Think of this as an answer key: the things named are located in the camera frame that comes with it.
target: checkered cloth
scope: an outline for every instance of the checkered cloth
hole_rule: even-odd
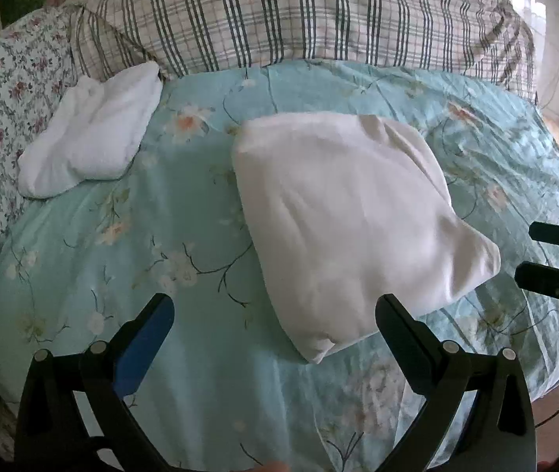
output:
[[[145,59],[167,77],[291,58],[482,78],[533,100],[533,37],[508,0],[75,0],[79,70]]]

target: folded white fabric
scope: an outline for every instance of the folded white fabric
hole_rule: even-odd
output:
[[[500,269],[498,247],[454,213],[436,158],[409,125],[334,113],[255,119],[233,165],[271,302],[311,362],[377,332],[385,293],[417,317]]]
[[[19,158],[19,192],[46,198],[84,179],[121,177],[159,104],[158,72],[147,62],[105,83],[83,76],[68,88],[48,128]]]

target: teal floral bed sheet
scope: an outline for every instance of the teal floral bed sheet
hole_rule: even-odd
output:
[[[61,355],[109,339],[161,291],[175,301],[173,329],[126,402],[171,464],[241,470],[280,459],[293,470],[374,470],[423,398],[379,335],[319,365],[294,350],[266,295],[231,167],[246,119],[322,110],[420,130],[457,214],[502,253],[494,279],[423,320],[467,350],[514,348],[531,397],[552,386],[559,306],[513,281],[523,260],[559,267],[559,247],[527,235],[534,220],[559,223],[559,149],[535,108],[458,75],[297,61],[166,84],[122,179],[30,204],[0,250],[4,399],[17,409],[38,348]]]

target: white cloth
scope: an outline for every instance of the white cloth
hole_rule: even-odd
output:
[[[334,113],[255,119],[233,165],[271,302],[311,362],[377,332],[385,293],[417,317],[500,269],[498,247],[454,213],[436,158],[409,125]]]
[[[159,104],[158,72],[147,62],[105,83],[83,76],[68,88],[48,128],[19,158],[19,192],[46,198],[84,179],[121,177]]]

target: plaid blanket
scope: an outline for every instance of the plaid blanket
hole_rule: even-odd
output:
[[[148,58],[167,77],[330,58],[455,72],[535,96],[532,34],[508,0],[74,2],[74,59],[99,80]]]

